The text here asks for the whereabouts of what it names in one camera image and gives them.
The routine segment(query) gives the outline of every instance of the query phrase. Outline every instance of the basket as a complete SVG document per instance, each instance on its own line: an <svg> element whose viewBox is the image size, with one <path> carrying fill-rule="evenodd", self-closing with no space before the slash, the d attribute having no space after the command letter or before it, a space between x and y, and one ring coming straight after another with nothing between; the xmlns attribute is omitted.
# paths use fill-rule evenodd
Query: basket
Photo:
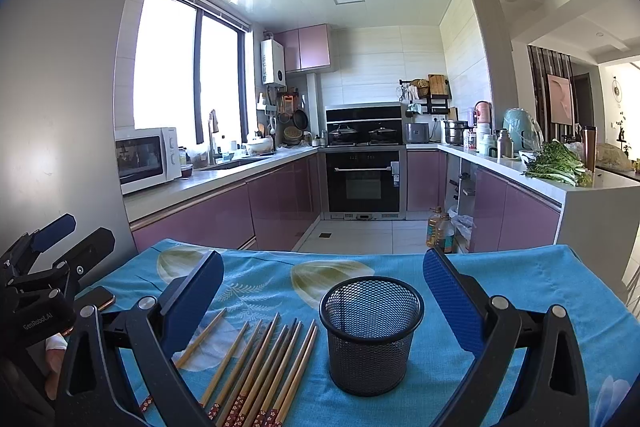
<svg viewBox="0 0 640 427"><path fill-rule="evenodd" d="M341 390L377 396L402 381L424 316L413 287L391 277L356 277L331 288L319 312L327 329L329 372Z"/></svg>

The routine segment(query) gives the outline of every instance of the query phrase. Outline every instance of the chopstick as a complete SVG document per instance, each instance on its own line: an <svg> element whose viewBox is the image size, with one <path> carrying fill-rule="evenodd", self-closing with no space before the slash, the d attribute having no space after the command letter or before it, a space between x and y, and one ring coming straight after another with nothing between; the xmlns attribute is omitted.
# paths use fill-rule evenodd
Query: chopstick
<svg viewBox="0 0 640 427"><path fill-rule="evenodd" d="M318 333L318 327L315 327L314 332L311 334L311 340L309 341L309 345L306 347L305 356L300 363L300 367L296 371L296 378L294 378L293 383L289 388L289 392L287 393L287 397L284 399L282 407L280 407L280 412L276 416L274 427L282 427L282 424L287 417L287 413L289 413L289 408L291 407L291 403L293 402L293 399L298 391L298 387L300 386L300 381L302 380L302 376L305 373L306 366L309 362L309 357L311 357L311 351L314 349L316 333Z"/></svg>
<svg viewBox="0 0 640 427"><path fill-rule="evenodd" d="M207 386L207 388L204 390L204 393L202 393L202 398L200 399L201 406L204 407L209 401L209 398L211 398L213 391L215 390L216 386L220 382L220 378L222 378L222 374L225 372L225 369L227 364L229 363L229 360L231 360L231 356L236 352L236 349L238 348L238 344L240 344L240 341L242 340L242 336L244 335L244 332L247 330L248 327L249 327L249 323L245 322L244 326L242 326L242 329L238 333L238 336L234 340L234 343L231 344L231 347L227 351L225 358L223 358L222 361L220 362L220 365L218 366L218 370L215 372L215 374L211 378L211 381L209 382L209 385Z"/></svg>
<svg viewBox="0 0 640 427"><path fill-rule="evenodd" d="M217 416L218 411L222 407L222 404L225 402L225 399L226 399L227 395L229 394L229 391L231 391L231 387L233 386L234 382L236 381L236 378L238 378L238 374L242 370L242 365L244 364L244 361L246 360L247 356L251 352L251 348L252 348L252 345L254 344L254 341L255 341L254 353L252 354L252 357L251 357L251 359L249 361L249 364L245 368L246 371L248 371L248 368L251 367L251 365L253 363L253 360L255 360L255 356L258 353L258 349L259 349L260 345L262 344L262 339L257 340L257 336L258 336L258 333L260 332L260 327L261 326L262 326L262 320L260 320L258 322L257 326L255 327L254 333L252 333L248 344L246 344L246 347L244 348L244 351L242 352L242 355L240 355L240 358L238 359L238 362L236 363L236 366L233 368L233 370L231 371L231 374L226 379L226 382L225 382L224 386L222 387L222 390L220 391L220 393L218 393L218 396L216 397L216 399L213 402L213 406L211 407L211 409L209 409L209 413L207 415L209 416L210 420L213 420Z"/></svg>
<svg viewBox="0 0 640 427"><path fill-rule="evenodd" d="M300 346L300 350L299 350L298 354L296 355L296 358L294 359L293 364L291 365L291 369L289 370L289 375L287 376L286 380L284 381L284 384L282 385L282 389L280 390L280 394L276 398L276 401L273 404L273 407L271 409L269 409L269 413L267 414L267 418L266 418L266 420L264 422L264 427L273 427L274 422L276 420L276 416L278 415L278 412L280 411L280 407L282 406L282 404L284 402L284 399L287 396L287 393L289 391L289 388L291 387L291 384L292 384L294 378L296 377L296 372L297 372L298 368L300 367L300 363L302 363L302 359L305 356L306 348L309 345L309 342L311 340L311 336L313 336L314 331L316 331L316 320L315 319L313 320L313 322L311 322L311 326L309 326L309 330L306 332L305 340L302 342L302 346Z"/></svg>
<svg viewBox="0 0 640 427"><path fill-rule="evenodd" d="M284 342L280 346L278 356L274 360L273 365L271 366L269 373L267 374L267 378L264 380L264 383L260 388L260 393L258 393L258 396L255 398L254 404L252 405L251 410L249 411L249 414L247 415L246 420L244 421L244 424L242 424L242 427L250 427L251 425L260 427L262 425L262 421L264 420L264 417L267 414L266 408L264 407L264 400L267 396L267 393L273 388L276 375L278 373L282 375L282 372L280 371L282 368L282 363L284 361L286 365L287 362L285 360L285 356L287 355L287 353L288 354L291 353L292 351L291 346L294 346L296 344L296 340L298 339L298 334L300 333L301 323L299 322L296 323L296 322L297 320L294 319L293 324L289 328L289 332L287 333L287 336L284 339Z"/></svg>
<svg viewBox="0 0 640 427"><path fill-rule="evenodd" d="M222 410L222 414L220 415L221 419L222 419L220 421L220 426L221 427L222 427L222 425L224 425L226 423L226 419L231 414L233 414L233 419L231 420L231 424L233 425L233 421L236 419L236 415L238 414L240 408L242 407L242 402L239 401L240 393L241 393L242 389L244 388L244 385L245 385L246 381L249 378L249 374L251 372L253 372L255 374L254 367L259 367L260 361L258 360L258 357L261 358L264 355L265 350L269 346L269 342L271 340L271 335L273 334L273 329L275 328L276 322L277 322L279 317L280 317L280 314L276 313L276 316L269 323L269 327L264 332L264 334L263 334L263 336L262 336L262 338L260 340L260 346L257 347L257 349L255 349L254 353L251 356L251 359L249 360L249 363L247 364L247 366L243 369L242 373L240 374L240 378L238 378L238 381L236 382L236 384L235 384L235 386L233 388L233 391L229 395L229 400L226 403L225 408Z"/></svg>
<svg viewBox="0 0 640 427"><path fill-rule="evenodd" d="M247 420L247 415L254 406L255 399L258 396L258 393L260 393L264 380L271 372L271 367L274 367L279 363L276 362L276 359L278 358L278 354L280 353L283 343L289 337L289 330L290 328L288 326L284 326L282 328L282 331L278 335L277 340L273 344L273 347L271 347L271 351L269 353L269 356L267 357L267 360L264 362L262 368L260 369L260 373L258 373L258 376L255 379L255 382L252 385L249 394L242 404L242 409L236 417L234 427L242 427L242 425L244 425L244 422Z"/></svg>
<svg viewBox="0 0 640 427"><path fill-rule="evenodd" d="M220 313L218 313L218 315L213 317L213 320L209 323L209 325L206 328L204 328L204 331L201 334L199 334L196 337L196 339L191 344L189 344L189 346L187 346L187 349L184 350L184 353L181 354L180 358L177 360L177 362L175 362L176 369L180 369L185 363L187 363L187 360L189 360L189 357L193 354L193 351L196 350L196 347L198 347L202 343L202 341L206 338L209 332L216 326L216 324L220 321L220 319L225 314L225 312L226 312L226 308L222 308ZM154 401L153 396L151 395L147 396L144 402L140 404L140 412L145 412L147 409L149 409L149 406L151 406L153 401Z"/></svg>
<svg viewBox="0 0 640 427"><path fill-rule="evenodd" d="M287 363L289 363L289 359L291 358L291 354L293 353L293 350L296 348L298 336L300 334L300 331L302 331L302 328L303 328L303 324L302 322L299 322L298 325L296 326L296 331L293 333L293 338L291 339L291 342L287 347L287 352L284 354L284 358L280 362L280 367L278 368L278 372L276 373L276 376L273 378L271 387L269 388L266 396L264 397L264 401L262 402L262 406L260 407L260 412L258 413L258 416L256 416L254 420L253 427L260 427L264 422L264 418L267 416L267 411L269 410L271 402L273 401L273 397L275 396L276 391L278 390L278 385L280 384L280 380L282 380L284 372L287 368Z"/></svg>
<svg viewBox="0 0 640 427"><path fill-rule="evenodd" d="M251 386L254 384L255 376L258 373L260 369L260 365L262 363L262 359L264 358L264 355L267 352L267 349L269 348L269 343L271 342L271 336L273 335L273 331L275 331L276 324L278 322L279 317L280 317L279 313L276 313L276 316L273 317L273 320L271 321L271 326L269 327L269 329L267 330L267 333L264 336L264 341L260 346L260 351L258 351L258 355L255 359L255 362L252 365L251 370L249 370L249 373L246 376L246 380L242 383L242 387L240 389L240 392L236 396L235 402L229 409L228 416L226 417L224 422L224 427L233 427L236 421L236 417L238 416L238 413L242 409L242 406L244 405L244 401L246 400L246 397L249 394L249 391L251 390Z"/></svg>

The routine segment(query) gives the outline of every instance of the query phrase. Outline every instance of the sink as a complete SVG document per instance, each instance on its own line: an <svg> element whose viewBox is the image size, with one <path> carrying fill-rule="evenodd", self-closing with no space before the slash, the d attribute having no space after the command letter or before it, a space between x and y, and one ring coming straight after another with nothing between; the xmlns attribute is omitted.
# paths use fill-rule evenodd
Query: sink
<svg viewBox="0 0 640 427"><path fill-rule="evenodd" d="M235 169L242 165L249 165L251 163L261 162L267 158L240 158L238 160L231 160L230 162L221 163L219 165L213 165L209 168L203 169L204 171L226 171L228 169Z"/></svg>

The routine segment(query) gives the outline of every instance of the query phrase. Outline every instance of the water heater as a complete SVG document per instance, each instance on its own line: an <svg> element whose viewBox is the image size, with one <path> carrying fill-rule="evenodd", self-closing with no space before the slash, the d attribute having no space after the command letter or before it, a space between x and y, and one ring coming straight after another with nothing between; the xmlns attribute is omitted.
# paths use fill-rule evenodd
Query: water heater
<svg viewBox="0 0 640 427"><path fill-rule="evenodd" d="M284 48L273 39L262 41L262 83L286 86L284 77Z"/></svg>

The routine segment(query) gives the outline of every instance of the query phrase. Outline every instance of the window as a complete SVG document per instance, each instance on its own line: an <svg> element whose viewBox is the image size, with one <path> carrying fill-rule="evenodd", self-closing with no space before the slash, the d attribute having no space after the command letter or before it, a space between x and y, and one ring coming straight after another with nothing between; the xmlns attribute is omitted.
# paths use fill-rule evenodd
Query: window
<svg viewBox="0 0 640 427"><path fill-rule="evenodd" d="M181 0L145 0L133 85L136 128L175 127L188 150L246 137L244 33Z"/></svg>

